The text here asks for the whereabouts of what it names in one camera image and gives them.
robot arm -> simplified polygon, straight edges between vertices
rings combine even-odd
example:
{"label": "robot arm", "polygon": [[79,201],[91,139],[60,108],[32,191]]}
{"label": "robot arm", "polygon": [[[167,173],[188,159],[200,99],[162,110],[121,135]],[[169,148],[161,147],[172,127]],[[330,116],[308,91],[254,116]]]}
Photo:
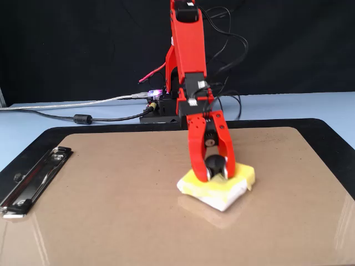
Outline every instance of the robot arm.
{"label": "robot arm", "polygon": [[[201,11],[194,0],[170,0],[170,21],[173,37],[165,62],[166,91],[171,91],[171,72],[177,67],[176,114],[187,122],[192,169],[202,182],[218,172],[230,178],[235,173],[235,158],[228,127],[222,111],[205,112],[214,97],[210,89],[208,96],[201,91],[207,77]],[[189,101],[191,95],[196,100]],[[205,160],[206,148],[211,146],[218,146],[219,155]]]}

black knob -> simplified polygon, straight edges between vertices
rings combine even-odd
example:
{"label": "black knob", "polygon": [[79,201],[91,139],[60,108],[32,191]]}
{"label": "black knob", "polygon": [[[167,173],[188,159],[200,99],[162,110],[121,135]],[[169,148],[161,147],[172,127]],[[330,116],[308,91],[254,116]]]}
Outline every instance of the black knob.
{"label": "black knob", "polygon": [[218,173],[225,175],[226,159],[223,156],[218,154],[211,155],[206,158],[205,164],[211,172],[211,178]]}
{"label": "black knob", "polygon": [[18,183],[18,182],[22,181],[23,177],[24,177],[24,176],[23,176],[21,173],[17,173],[17,174],[15,175],[15,177],[13,178],[13,180],[14,180],[16,183]]}

clipboard metal clip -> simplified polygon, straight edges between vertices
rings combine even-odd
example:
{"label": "clipboard metal clip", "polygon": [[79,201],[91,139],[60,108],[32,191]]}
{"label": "clipboard metal clip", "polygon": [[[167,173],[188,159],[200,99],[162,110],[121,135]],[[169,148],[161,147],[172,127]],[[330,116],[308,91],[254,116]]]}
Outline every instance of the clipboard metal clip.
{"label": "clipboard metal clip", "polygon": [[16,174],[17,185],[0,203],[3,218],[24,217],[72,153],[71,148],[56,147],[47,151],[26,175]]}

brown clipboard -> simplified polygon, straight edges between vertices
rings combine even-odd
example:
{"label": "brown clipboard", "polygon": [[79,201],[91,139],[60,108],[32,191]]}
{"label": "brown clipboard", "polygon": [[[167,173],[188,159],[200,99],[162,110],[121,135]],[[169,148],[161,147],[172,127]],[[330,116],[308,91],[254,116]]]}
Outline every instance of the brown clipboard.
{"label": "brown clipboard", "polygon": [[230,132],[256,183],[225,213],[176,188],[186,131],[66,137],[74,153],[30,214],[0,220],[0,265],[354,264],[355,202],[302,135]]}

white cable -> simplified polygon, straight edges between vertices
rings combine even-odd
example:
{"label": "white cable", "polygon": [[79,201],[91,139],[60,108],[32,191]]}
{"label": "white cable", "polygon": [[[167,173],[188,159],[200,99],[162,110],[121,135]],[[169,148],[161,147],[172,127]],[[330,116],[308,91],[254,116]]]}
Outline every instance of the white cable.
{"label": "white cable", "polygon": [[121,99],[130,99],[130,98],[147,98],[148,93],[136,93],[126,96],[119,96],[111,99],[106,100],[99,100],[99,101],[90,101],[88,103],[82,104],[59,104],[59,105],[45,105],[45,106],[21,106],[21,107],[3,107],[0,108],[0,111],[10,111],[10,110],[20,110],[20,109],[50,109],[50,108],[72,108],[72,107],[83,107],[92,104],[101,104],[106,103],[108,101],[114,100],[121,100]]}

